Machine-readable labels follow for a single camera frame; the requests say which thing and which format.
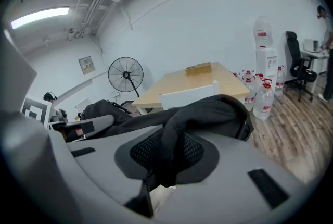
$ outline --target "office chair headrest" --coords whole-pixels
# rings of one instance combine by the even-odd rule
[[[287,39],[290,39],[290,40],[296,40],[297,39],[297,35],[293,31],[287,31],[286,32],[286,37],[287,37]]]

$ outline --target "white wall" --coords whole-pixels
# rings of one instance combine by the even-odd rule
[[[323,0],[122,0],[133,30],[114,6],[97,36],[107,66],[122,56],[141,63],[143,93],[164,74],[201,62],[255,70],[252,30],[260,15],[270,20],[279,64],[289,69],[285,32],[296,32],[301,45],[304,38],[322,41],[326,26],[316,17],[319,4],[327,8]],[[130,98],[136,98],[134,92],[121,94]]]
[[[87,56],[91,56],[95,71],[84,75],[79,59]],[[55,93],[55,108],[64,109],[69,121],[74,121],[78,114],[74,107],[81,100],[89,98],[94,103],[112,99],[114,89],[108,81],[101,50],[89,37],[59,40],[25,57],[37,72],[28,93],[40,98],[48,91]]]

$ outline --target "wooden floor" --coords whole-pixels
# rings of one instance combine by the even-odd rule
[[[254,131],[248,143],[304,183],[320,176],[332,156],[333,101],[325,103],[317,97],[325,83],[326,78],[320,76],[312,103],[308,94],[303,93],[298,102],[297,89],[288,92],[284,89],[282,96],[274,98],[266,121],[256,119],[251,113]],[[177,190],[159,186],[150,192],[155,213],[174,191]]]

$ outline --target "fluorescent light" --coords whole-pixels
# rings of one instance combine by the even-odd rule
[[[18,18],[11,22],[11,26],[13,29],[16,29],[24,24],[43,19],[43,18],[49,18],[49,17],[55,17],[55,16],[61,16],[61,15],[67,15],[69,10],[69,7],[59,7],[59,8],[53,8],[48,10],[43,10],[39,12],[35,12],[29,15],[26,15],[24,17]]]

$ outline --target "table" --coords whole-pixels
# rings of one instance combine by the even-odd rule
[[[305,51],[305,50],[301,50],[301,54],[303,56],[308,56],[310,58],[313,58],[313,57],[316,58],[316,59],[312,60],[310,69],[313,72],[316,72],[318,74],[318,76],[319,76],[320,73],[326,72],[327,60],[328,60],[328,57],[329,57],[329,54],[326,50],[322,50],[318,53],[312,53],[312,52],[308,52],[308,51]],[[317,80],[318,80],[318,77],[312,83],[311,93],[314,93],[314,90],[315,90],[316,85],[317,85]]]
[[[162,107],[159,94],[173,93],[183,90],[211,85],[214,80],[219,82],[220,94],[237,98],[244,104],[245,96],[250,91],[230,71],[218,62],[211,63],[212,72],[195,76],[187,76],[185,70],[164,75],[153,87],[132,103],[141,115],[147,114],[145,108]]]

